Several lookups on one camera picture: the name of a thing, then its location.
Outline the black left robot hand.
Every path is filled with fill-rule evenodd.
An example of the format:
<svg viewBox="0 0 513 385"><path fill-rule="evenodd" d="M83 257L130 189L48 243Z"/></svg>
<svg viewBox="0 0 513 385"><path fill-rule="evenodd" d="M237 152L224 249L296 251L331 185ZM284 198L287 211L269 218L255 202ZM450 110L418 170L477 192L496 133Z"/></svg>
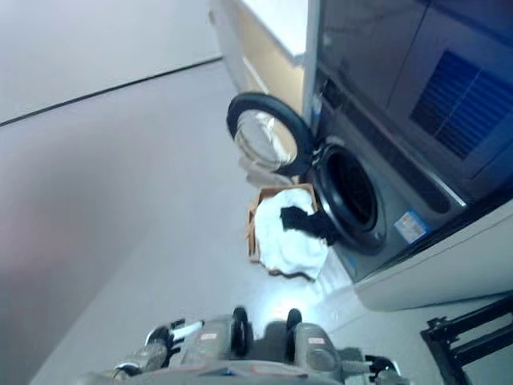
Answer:
<svg viewBox="0 0 513 385"><path fill-rule="evenodd" d="M203 326L203 320L186 323L184 318L180 318L153 329L147 335L145 345L160 344L170 355L174 355L181 351L185 339L200 331Z"/></svg>

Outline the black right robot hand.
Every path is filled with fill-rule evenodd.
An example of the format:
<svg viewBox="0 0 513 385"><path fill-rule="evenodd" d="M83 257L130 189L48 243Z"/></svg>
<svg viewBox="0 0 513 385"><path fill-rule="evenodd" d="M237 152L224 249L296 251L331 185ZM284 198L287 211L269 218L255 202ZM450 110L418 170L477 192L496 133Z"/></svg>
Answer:
<svg viewBox="0 0 513 385"><path fill-rule="evenodd" d="M382 371L398 372L395 364L384 356L365 355L365 362L370 365L370 372L377 376Z"/></svg>

